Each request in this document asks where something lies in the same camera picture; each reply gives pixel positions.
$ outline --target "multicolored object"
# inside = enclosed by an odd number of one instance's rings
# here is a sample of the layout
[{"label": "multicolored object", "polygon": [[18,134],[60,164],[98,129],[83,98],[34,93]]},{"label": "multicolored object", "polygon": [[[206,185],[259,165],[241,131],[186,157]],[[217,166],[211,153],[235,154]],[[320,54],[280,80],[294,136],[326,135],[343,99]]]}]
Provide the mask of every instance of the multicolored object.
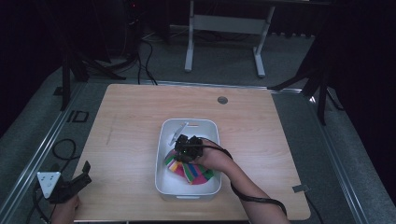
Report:
[{"label": "multicolored object", "polygon": [[204,184],[214,175],[212,170],[206,169],[203,165],[176,161],[176,154],[172,149],[165,158],[165,164],[170,171],[185,177],[190,184]]}]

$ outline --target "wooden table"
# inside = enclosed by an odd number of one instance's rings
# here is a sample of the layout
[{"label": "wooden table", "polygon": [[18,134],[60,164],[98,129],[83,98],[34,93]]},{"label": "wooden table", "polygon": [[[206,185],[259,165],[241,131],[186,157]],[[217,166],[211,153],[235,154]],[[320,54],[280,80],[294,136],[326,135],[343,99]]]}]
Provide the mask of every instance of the wooden table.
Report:
[{"label": "wooden table", "polygon": [[[224,96],[223,105],[218,98]],[[168,202],[155,188],[158,140],[167,119],[210,119],[221,146],[272,198],[289,219],[310,211],[271,93],[263,89],[110,85],[75,175],[85,161],[91,184],[79,194],[76,221],[247,220],[227,176],[209,202]]]}]

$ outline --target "forearm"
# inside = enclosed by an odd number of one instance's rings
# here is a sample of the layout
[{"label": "forearm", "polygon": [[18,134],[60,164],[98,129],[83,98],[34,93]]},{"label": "forearm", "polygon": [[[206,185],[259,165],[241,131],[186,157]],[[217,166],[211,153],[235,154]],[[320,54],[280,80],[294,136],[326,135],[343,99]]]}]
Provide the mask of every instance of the forearm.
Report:
[{"label": "forearm", "polygon": [[[256,198],[270,198],[262,189],[260,189],[245,172],[233,161],[227,162],[223,173],[226,174],[233,186],[242,194]],[[282,210],[271,203],[245,202],[241,204],[247,213],[251,223],[289,223]]]}]

